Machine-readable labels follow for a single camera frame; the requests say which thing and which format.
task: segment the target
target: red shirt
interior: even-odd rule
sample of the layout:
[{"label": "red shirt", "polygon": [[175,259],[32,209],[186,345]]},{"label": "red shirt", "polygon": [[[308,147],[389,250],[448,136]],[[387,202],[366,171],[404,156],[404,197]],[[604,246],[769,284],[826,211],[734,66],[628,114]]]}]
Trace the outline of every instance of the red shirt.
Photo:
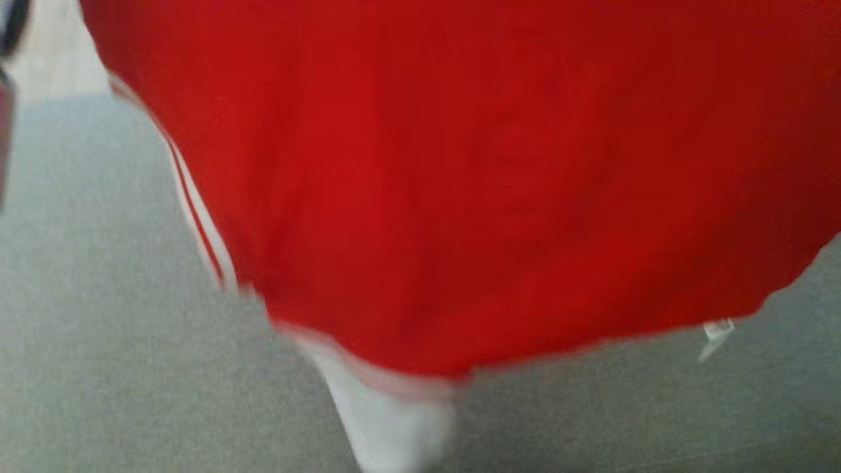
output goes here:
[{"label": "red shirt", "polygon": [[236,283],[384,368],[745,316],[841,230],[835,0],[82,5]]}]

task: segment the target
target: small white object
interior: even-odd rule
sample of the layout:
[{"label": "small white object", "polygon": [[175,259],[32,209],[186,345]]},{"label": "small white object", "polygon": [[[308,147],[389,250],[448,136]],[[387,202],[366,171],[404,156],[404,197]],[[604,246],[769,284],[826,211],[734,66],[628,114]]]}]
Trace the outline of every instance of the small white object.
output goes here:
[{"label": "small white object", "polygon": [[733,321],[730,319],[705,323],[704,332],[706,332],[708,340],[701,350],[701,354],[698,355],[698,363],[703,363],[706,359],[710,358],[710,355],[715,353],[727,341],[727,338],[730,337],[730,334],[735,329],[736,326],[733,325]]}]

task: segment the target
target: white trim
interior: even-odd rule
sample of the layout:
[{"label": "white trim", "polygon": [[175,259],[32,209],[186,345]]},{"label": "white trim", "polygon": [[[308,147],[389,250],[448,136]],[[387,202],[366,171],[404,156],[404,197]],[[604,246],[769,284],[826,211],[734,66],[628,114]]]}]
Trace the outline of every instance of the white trim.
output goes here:
[{"label": "white trim", "polygon": [[193,203],[193,210],[196,212],[198,221],[202,224],[204,235],[208,239],[210,249],[216,256],[216,263],[219,264],[222,272],[222,287],[229,291],[237,290],[236,271],[234,271],[234,262],[230,259],[230,253],[225,246],[225,241],[219,234],[219,230],[210,218],[207,206],[202,200],[201,194],[196,189],[196,183],[193,181],[193,176],[190,175],[190,170],[187,168],[187,163],[181,155],[181,150],[178,146],[170,140],[172,149],[175,151],[175,158],[178,160],[178,165],[181,167],[181,173],[184,176],[184,183],[187,185],[187,194],[190,196],[190,201]]},{"label": "white trim", "polygon": [[286,333],[292,338],[301,353],[334,359],[336,363],[352,371],[362,383],[391,396],[407,400],[449,400],[460,391],[461,383],[455,380],[436,376],[404,375],[372,364],[351,353],[333,337],[322,332],[284,322],[275,322],[275,326],[280,333]]},{"label": "white trim", "polygon": [[[196,188],[196,183],[193,181],[193,176],[190,174],[190,170],[187,167],[187,163],[184,161],[184,157],[181,154],[181,149],[178,147],[178,144],[172,139],[169,133],[167,133],[166,129],[161,124],[161,121],[145,106],[143,100],[140,99],[137,93],[135,93],[128,84],[112,72],[108,73],[108,80],[114,89],[122,93],[132,104],[137,106],[151,119],[153,125],[157,128],[158,133],[161,134],[161,138],[167,146],[167,150],[172,158],[171,164],[175,177],[178,203],[181,204],[181,209],[184,212],[184,216],[187,218],[188,226],[193,231],[193,236],[198,244],[198,250],[201,255],[202,262],[207,270],[214,275],[214,279],[216,279],[220,288],[236,292],[238,284],[236,281],[234,263],[230,258],[228,248],[225,246],[225,241],[222,239],[219,230],[216,228],[215,223],[213,223],[213,219],[210,217],[207,205],[204,204],[204,200],[202,200],[201,194]],[[183,176],[184,179],[183,186],[181,184],[181,176]],[[187,195],[189,195],[190,198],[189,202],[193,204],[192,211],[187,200]],[[198,228],[197,222],[193,219],[193,211],[196,213],[198,223],[201,225],[201,231],[204,231],[204,236],[207,238],[210,248],[206,248],[204,242],[202,241],[201,231]],[[216,269],[214,268],[212,259],[208,253],[209,250],[213,252],[213,256],[216,257],[216,263],[219,264],[221,281],[215,277]]]},{"label": "white trim", "polygon": [[177,149],[175,147],[175,143],[169,141],[162,133],[161,140],[163,141],[164,146],[167,147],[167,153],[170,157],[169,163],[170,168],[172,169],[172,177],[175,178],[175,193],[178,196],[178,203],[181,205],[181,211],[184,214],[184,218],[187,220],[187,226],[190,227],[190,231],[193,233],[193,239],[198,247],[198,255],[201,257],[202,263],[204,263],[204,268],[213,275],[213,281],[216,283],[216,287],[218,289],[223,289],[223,282],[216,274],[216,268],[214,268],[213,261],[210,259],[210,253],[208,253],[207,248],[204,246],[202,234],[198,230],[196,220],[193,219],[193,212],[190,210],[190,205],[187,203],[187,195],[184,193],[184,187],[181,185],[181,177],[178,174],[178,164],[176,163],[176,157],[173,151]]}]

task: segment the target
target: fabric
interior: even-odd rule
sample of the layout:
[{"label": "fabric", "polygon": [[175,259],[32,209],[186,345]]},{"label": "fabric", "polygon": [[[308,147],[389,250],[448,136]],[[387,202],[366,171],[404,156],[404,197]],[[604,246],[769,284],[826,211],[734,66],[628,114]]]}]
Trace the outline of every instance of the fabric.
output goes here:
[{"label": "fabric", "polygon": [[841,229],[841,3],[82,6],[223,283],[386,369],[746,316]]}]

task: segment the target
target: red fabric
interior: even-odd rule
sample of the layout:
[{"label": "red fabric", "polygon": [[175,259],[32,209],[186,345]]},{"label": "red fabric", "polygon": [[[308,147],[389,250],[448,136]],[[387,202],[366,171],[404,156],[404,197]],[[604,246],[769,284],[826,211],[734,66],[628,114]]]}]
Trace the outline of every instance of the red fabric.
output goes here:
[{"label": "red fabric", "polygon": [[458,377],[756,311],[841,230],[841,3],[82,0],[270,317]]}]

